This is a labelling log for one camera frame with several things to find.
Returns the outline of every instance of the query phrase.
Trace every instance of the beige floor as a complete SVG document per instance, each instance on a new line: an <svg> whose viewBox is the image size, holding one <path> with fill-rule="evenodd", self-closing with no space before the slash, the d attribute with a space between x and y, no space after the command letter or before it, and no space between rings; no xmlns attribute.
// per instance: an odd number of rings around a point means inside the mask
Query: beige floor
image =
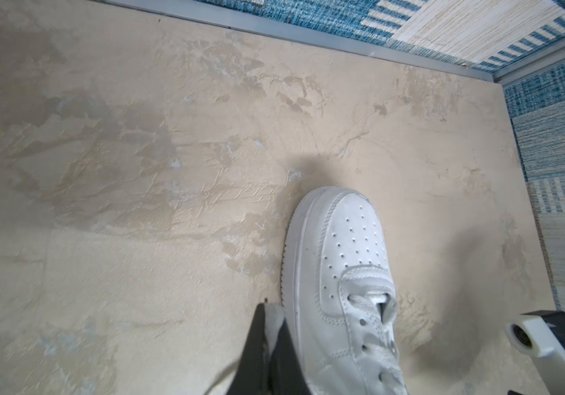
<svg viewBox="0 0 565 395"><path fill-rule="evenodd" d="M323 185L380 214L412 394L545 393L501 332L553 301L499 85L0 0L0 394L201 394Z"/></svg>

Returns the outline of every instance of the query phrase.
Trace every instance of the white sneaker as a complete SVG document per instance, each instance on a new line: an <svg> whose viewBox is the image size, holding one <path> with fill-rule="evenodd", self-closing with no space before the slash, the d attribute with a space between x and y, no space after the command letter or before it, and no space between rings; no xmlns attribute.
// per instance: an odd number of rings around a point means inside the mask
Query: white sneaker
<svg viewBox="0 0 565 395"><path fill-rule="evenodd" d="M329 186L302 199L287 232L281 288L313 391L407 394L392 328L396 292L366 197Z"/></svg>

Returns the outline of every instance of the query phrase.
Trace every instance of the shoelace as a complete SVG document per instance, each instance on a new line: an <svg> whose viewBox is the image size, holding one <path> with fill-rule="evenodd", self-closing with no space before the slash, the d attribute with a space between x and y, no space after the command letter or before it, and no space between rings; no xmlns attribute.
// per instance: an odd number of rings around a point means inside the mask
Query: shoelace
<svg viewBox="0 0 565 395"><path fill-rule="evenodd" d="M396 300L386 293L369 291L364 295L350 295L348 296L348 302L353 307L367 313L370 317L376 319L377 322L380 322L384 334L389 331L397 315ZM386 339L389 342L386 346L381 344L364 344L364 352L381 366L381 375L379 375L381 382L395 395L407 395L403 373L398 366L396 344L388 336L386 336Z"/></svg>

